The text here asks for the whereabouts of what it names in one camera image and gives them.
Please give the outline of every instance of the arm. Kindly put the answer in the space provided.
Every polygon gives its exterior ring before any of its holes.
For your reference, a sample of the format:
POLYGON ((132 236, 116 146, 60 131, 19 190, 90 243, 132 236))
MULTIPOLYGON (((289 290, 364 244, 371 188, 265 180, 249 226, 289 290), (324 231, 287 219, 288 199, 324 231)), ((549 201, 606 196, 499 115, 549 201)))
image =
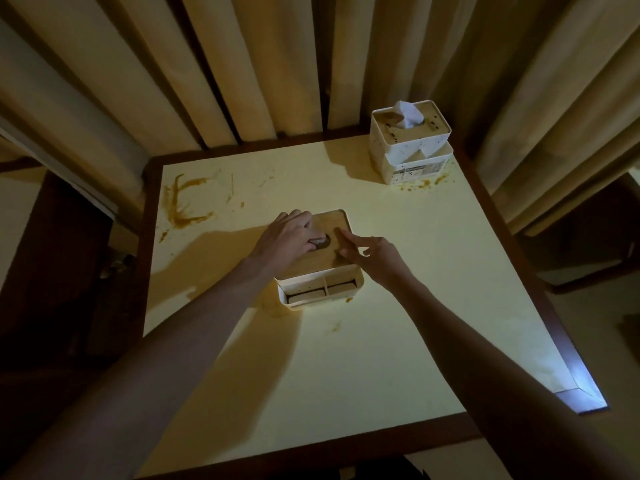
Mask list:
POLYGON ((340 254, 389 290, 460 402, 514 478, 636 478, 571 409, 467 325, 412 275, 382 237, 342 231, 340 254), (364 256, 357 248, 368 248, 364 256))
POLYGON ((110 368, 6 478, 133 478, 252 300, 324 237, 310 220, 280 214, 248 257, 110 368))

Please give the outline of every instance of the tissue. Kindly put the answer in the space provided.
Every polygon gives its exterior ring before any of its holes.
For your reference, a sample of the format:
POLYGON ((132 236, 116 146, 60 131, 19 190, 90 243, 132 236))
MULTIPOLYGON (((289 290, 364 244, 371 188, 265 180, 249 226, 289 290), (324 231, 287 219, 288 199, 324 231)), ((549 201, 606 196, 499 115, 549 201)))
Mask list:
POLYGON ((416 106, 406 101, 398 101, 394 105, 394 112, 402 116, 402 121, 396 123, 396 128, 409 129, 421 125, 424 116, 416 106))

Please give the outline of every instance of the wooden table edge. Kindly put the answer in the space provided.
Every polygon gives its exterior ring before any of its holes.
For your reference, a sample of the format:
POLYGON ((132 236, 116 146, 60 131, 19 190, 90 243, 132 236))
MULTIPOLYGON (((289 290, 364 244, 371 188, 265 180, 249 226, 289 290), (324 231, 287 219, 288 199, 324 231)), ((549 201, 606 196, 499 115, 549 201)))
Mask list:
MULTIPOLYGON (((308 134, 287 139, 265 140, 242 145, 223 146, 212 150, 176 153, 155 157, 145 169, 145 190, 147 200, 143 215, 143 227, 138 245, 138 281, 140 301, 135 315, 135 340, 142 338, 147 307, 148 286, 151 275, 151 261, 156 234, 156 217, 161 196, 162 170, 164 165, 196 161, 208 158, 258 152, 283 148, 298 144, 318 143, 331 139, 367 134, 361 127, 343 128, 325 133, 308 134)), ((608 405, 587 370, 580 354, 564 330, 560 318, 545 294, 540 279, 514 236, 500 216, 491 196, 484 188, 474 165, 469 160, 463 145, 457 138, 450 138, 458 165, 473 190, 484 215, 507 253, 522 284, 529 294, 549 335, 553 339, 578 387, 556 393, 565 404, 579 414, 608 409, 608 405)), ((325 442, 303 445, 295 448, 268 452, 247 458, 214 463, 203 467, 188 468, 146 478, 153 479, 200 479, 211 477, 268 476, 277 472, 311 470, 321 468, 341 468, 375 458, 408 454, 430 448, 460 443, 482 434, 468 413, 458 413, 436 419, 395 426, 393 428, 370 431, 359 435, 346 436, 325 442)))

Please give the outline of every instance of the tissue box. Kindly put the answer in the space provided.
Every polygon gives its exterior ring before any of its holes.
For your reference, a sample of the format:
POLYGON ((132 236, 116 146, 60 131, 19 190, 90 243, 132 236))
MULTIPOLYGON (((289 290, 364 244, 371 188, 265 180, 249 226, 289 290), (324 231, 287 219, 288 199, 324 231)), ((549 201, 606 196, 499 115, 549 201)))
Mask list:
POLYGON ((434 154, 449 138, 451 127, 433 101, 420 101, 413 105, 424 116, 424 122, 413 128, 395 128, 394 125, 402 117, 393 112, 391 107, 371 113, 369 150, 379 169, 383 166, 385 156, 389 164, 398 166, 420 150, 425 155, 434 154))
POLYGON ((362 288, 364 277, 359 266, 351 264, 337 252, 338 227, 351 229, 344 210, 314 214, 311 226, 329 236, 329 246, 300 256, 283 273, 276 276, 280 302, 288 308, 326 299, 348 298, 362 288))
POLYGON ((427 156, 423 150, 419 150, 400 165, 391 165, 385 155, 378 171, 386 184, 400 184, 417 178, 436 177, 452 155, 453 148, 449 142, 445 142, 434 154, 427 156))

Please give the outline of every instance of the curtain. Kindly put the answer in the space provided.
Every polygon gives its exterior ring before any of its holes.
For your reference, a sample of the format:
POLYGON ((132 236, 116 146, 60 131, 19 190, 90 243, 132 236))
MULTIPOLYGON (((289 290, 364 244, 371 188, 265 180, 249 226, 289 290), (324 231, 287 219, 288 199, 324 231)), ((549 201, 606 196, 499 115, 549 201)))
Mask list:
POLYGON ((636 160, 640 0, 0 0, 0 115, 139 219, 149 158, 432 99, 512 232, 636 160))

